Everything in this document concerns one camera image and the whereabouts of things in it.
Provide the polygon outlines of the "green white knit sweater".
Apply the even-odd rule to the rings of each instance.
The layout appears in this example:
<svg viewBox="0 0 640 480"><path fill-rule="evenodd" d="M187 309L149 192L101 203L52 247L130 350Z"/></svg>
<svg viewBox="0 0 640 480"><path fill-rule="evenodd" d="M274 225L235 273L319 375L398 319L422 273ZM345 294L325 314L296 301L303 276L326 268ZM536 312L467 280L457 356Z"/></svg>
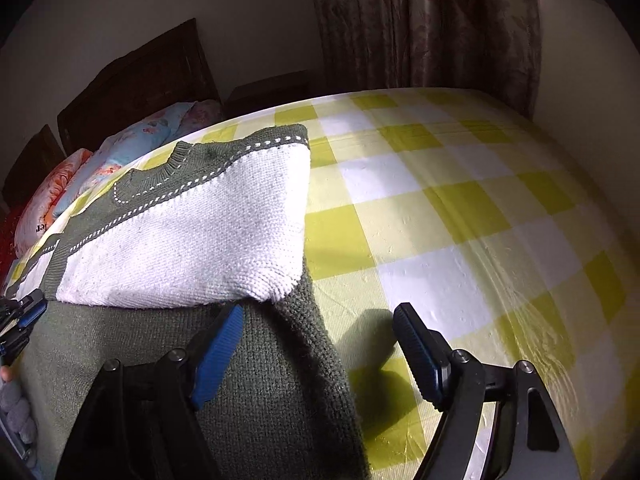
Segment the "green white knit sweater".
<svg viewBox="0 0 640 480"><path fill-rule="evenodd" d="M196 412L219 479L363 479L346 372L304 257L310 177L301 125L176 144L73 214L8 295L47 299L21 358L43 475L56 470L104 362L152 363L227 306L243 333Z"/></svg>

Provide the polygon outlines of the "pink floral pillow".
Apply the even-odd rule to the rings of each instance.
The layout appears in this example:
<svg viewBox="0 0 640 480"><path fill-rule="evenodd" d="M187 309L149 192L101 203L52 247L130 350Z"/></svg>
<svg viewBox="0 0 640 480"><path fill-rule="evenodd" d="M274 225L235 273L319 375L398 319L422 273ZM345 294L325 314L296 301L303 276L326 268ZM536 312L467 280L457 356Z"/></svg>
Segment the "pink floral pillow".
<svg viewBox="0 0 640 480"><path fill-rule="evenodd" d="M52 226L53 208L72 177L92 155L93 152L80 148L54 167L36 188L15 228L13 245L17 257L23 257Z"/></svg>

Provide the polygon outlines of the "yellow checkered bed sheet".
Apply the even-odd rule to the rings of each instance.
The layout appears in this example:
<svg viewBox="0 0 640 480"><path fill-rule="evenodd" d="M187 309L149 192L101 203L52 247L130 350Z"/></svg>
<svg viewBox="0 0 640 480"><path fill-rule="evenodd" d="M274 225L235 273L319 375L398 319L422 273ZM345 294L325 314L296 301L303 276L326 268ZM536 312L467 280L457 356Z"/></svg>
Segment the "yellow checkered bed sheet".
<svg viewBox="0 0 640 480"><path fill-rule="evenodd" d="M390 333L390 311L410 302L482 361L532 361L582 478L602 478L639 419L639 270L576 162L517 114L454 90L325 96L189 141L296 122L310 140L308 269L372 476L412 477L438 421Z"/></svg>

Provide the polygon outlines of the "blue floral pillow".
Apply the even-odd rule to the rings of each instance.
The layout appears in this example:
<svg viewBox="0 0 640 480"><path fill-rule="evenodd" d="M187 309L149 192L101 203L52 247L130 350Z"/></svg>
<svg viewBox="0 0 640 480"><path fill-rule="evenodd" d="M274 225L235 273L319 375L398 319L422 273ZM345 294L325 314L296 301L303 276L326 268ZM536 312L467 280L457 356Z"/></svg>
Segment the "blue floral pillow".
<svg viewBox="0 0 640 480"><path fill-rule="evenodd" d="M76 198L133 160L175 139L194 102L179 102L145 117L103 141L99 149L74 173L51 209L56 220Z"/></svg>

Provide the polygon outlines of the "dark wooden headboard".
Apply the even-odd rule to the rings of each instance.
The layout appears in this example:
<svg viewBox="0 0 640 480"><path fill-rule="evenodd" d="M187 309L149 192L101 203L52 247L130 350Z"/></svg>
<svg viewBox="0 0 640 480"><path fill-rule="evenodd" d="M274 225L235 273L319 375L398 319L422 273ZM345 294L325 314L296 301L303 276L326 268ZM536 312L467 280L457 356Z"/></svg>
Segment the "dark wooden headboard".
<svg viewBox="0 0 640 480"><path fill-rule="evenodd" d="M142 47L116 58L56 118L35 134L3 181L11 206L28 202L44 177L78 148L96 151L114 133L178 102L221 99L190 18Z"/></svg>

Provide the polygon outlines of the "dark wooden nightstand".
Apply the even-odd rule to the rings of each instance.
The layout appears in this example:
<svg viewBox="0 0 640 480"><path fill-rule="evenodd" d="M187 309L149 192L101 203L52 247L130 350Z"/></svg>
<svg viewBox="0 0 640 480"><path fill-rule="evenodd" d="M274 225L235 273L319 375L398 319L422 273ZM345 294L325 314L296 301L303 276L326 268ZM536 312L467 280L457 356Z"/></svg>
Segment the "dark wooden nightstand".
<svg viewBox="0 0 640 480"><path fill-rule="evenodd" d="M321 96L326 84L314 70L272 76L235 87L224 101L227 118Z"/></svg>

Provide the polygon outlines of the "floral pink curtain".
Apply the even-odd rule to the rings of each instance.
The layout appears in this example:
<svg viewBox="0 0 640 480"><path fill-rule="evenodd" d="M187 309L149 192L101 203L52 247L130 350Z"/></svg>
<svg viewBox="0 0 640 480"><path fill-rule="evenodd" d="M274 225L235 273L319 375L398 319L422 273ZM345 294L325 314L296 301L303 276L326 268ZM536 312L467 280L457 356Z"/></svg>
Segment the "floral pink curtain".
<svg viewBox="0 0 640 480"><path fill-rule="evenodd" d="M539 0L314 0L332 92L472 89L532 117Z"/></svg>

